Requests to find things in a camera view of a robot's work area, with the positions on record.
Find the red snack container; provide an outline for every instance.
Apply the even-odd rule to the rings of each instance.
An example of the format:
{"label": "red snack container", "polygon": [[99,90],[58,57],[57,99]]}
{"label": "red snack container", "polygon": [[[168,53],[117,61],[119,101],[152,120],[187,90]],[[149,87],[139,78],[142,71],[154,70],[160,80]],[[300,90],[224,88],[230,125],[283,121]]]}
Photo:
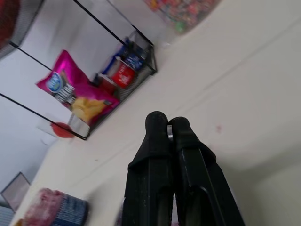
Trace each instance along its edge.
{"label": "red snack container", "polygon": [[99,85],[99,88],[104,89],[110,95],[113,95],[116,90],[116,86],[114,86],[111,82],[107,81],[106,79],[102,80],[101,84]]}
{"label": "red snack container", "polygon": [[135,71],[127,64],[121,62],[117,72],[111,77],[111,80],[122,88],[127,87],[134,79]]}

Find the white countertop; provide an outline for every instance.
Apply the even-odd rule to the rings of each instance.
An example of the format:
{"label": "white countertop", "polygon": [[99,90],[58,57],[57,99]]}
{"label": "white countertop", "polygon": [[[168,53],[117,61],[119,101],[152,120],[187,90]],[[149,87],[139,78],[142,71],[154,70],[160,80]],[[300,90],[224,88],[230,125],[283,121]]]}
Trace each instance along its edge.
{"label": "white countertop", "polygon": [[113,225],[127,165],[152,111],[185,116],[217,155],[246,225],[299,225],[301,2],[225,0],[157,50],[149,78],[88,141],[49,150],[14,221],[42,187],[86,199],[87,225]]}

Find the snack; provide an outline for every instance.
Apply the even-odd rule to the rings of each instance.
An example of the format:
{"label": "snack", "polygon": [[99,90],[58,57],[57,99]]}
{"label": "snack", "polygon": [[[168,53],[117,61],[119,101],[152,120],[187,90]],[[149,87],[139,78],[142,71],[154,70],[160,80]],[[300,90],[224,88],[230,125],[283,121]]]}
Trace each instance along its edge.
{"label": "snack", "polygon": [[111,80],[122,88],[127,87],[134,79],[135,71],[125,63],[121,65],[117,72],[111,77]]}
{"label": "snack", "polygon": [[129,53],[124,62],[131,68],[133,68],[135,71],[139,71],[142,68],[145,59],[147,58],[149,50],[148,48],[142,49],[135,43],[133,43],[132,46],[135,53]]}
{"label": "snack", "polygon": [[109,75],[111,70],[114,70],[114,65],[117,63],[118,58],[124,59],[128,55],[129,49],[132,47],[132,43],[128,37],[124,38],[125,45],[122,47],[112,56],[112,58],[105,64],[103,70],[101,70],[101,74]]}
{"label": "snack", "polygon": [[116,84],[103,74],[96,74],[92,81],[92,85],[105,90],[110,95],[113,95],[117,90]]}
{"label": "snack", "polygon": [[42,188],[25,213],[22,226],[82,226],[87,215],[87,201]]}
{"label": "snack", "polygon": [[63,51],[47,78],[37,86],[51,94],[88,125],[94,118],[108,113],[119,101],[104,90],[93,87],[76,66],[67,51]]}

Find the pink chip bag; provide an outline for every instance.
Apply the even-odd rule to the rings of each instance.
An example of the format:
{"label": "pink chip bag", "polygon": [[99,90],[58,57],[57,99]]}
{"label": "pink chip bag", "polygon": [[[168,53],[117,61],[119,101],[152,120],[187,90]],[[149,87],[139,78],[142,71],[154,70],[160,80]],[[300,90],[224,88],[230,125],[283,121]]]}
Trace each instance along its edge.
{"label": "pink chip bag", "polygon": [[103,89],[93,87],[66,50],[59,56],[51,73],[36,85],[88,125],[119,103]]}

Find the black metal pole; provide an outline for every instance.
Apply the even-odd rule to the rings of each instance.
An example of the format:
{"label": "black metal pole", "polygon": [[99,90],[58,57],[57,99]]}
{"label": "black metal pole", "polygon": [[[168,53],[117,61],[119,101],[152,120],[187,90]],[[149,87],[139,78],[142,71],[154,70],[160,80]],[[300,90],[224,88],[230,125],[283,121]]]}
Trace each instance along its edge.
{"label": "black metal pole", "polygon": [[12,47],[14,47],[14,48],[20,50],[20,51],[21,51],[22,53],[24,53],[25,55],[29,56],[29,57],[30,57],[31,59],[33,59],[34,61],[38,62],[38,63],[39,63],[40,65],[42,65],[43,67],[45,67],[45,68],[47,68],[48,70],[51,71],[50,67],[46,66],[45,64],[43,64],[43,63],[42,63],[41,61],[39,61],[38,59],[36,59],[36,58],[34,58],[33,56],[31,56],[30,54],[26,53],[26,52],[25,52],[24,50],[22,50],[17,44],[13,43],[12,41],[10,41],[9,44],[10,44]]}
{"label": "black metal pole", "polygon": [[82,135],[80,135],[80,134],[77,134],[76,132],[73,132],[73,131],[70,130],[70,129],[64,128],[63,126],[57,124],[56,122],[51,121],[50,119],[46,118],[45,116],[43,116],[43,115],[41,115],[41,114],[35,112],[34,110],[32,110],[32,109],[30,109],[30,108],[24,106],[23,104],[20,104],[19,102],[13,100],[12,98],[9,98],[8,96],[6,96],[6,95],[4,95],[4,94],[2,94],[2,93],[0,93],[0,96],[1,96],[1,97],[4,97],[5,99],[7,99],[7,100],[9,100],[9,101],[11,101],[11,102],[13,102],[13,103],[15,103],[16,105],[19,105],[20,107],[26,109],[27,111],[30,111],[31,113],[34,113],[35,115],[37,115],[37,116],[39,116],[39,117],[41,117],[41,118],[47,120],[48,122],[50,122],[50,123],[52,123],[52,124],[55,124],[56,126],[58,126],[58,127],[62,128],[62,129],[64,129],[64,130],[68,131],[69,133],[75,135],[76,137],[78,137],[78,138],[80,138],[80,139],[82,139],[82,140],[86,140],[86,139],[87,139],[87,137],[84,137],[84,136],[82,136]]}
{"label": "black metal pole", "polygon": [[[95,17],[86,7],[84,7],[78,0],[73,0],[79,7],[81,7],[90,17],[92,17],[97,23],[99,23],[108,33],[110,33],[115,39],[117,39],[122,45],[127,46],[127,44],[119,38],[114,32],[112,32],[106,25],[104,25],[97,17]],[[135,26],[133,26],[139,35],[141,35],[143,38],[145,38],[148,42],[151,43]],[[132,50],[132,52],[140,59],[145,61],[137,52]],[[152,66],[150,66],[147,62],[145,62],[145,65],[148,66],[153,73],[157,72]]]}
{"label": "black metal pole", "polygon": [[127,19],[127,17],[125,15],[123,15],[123,13],[113,4],[110,2],[110,0],[107,0],[107,2],[126,20],[128,21],[128,23],[138,32],[138,34],[140,34],[145,40],[147,40],[147,42],[150,45],[154,45],[135,25],[132,24],[132,22]]}

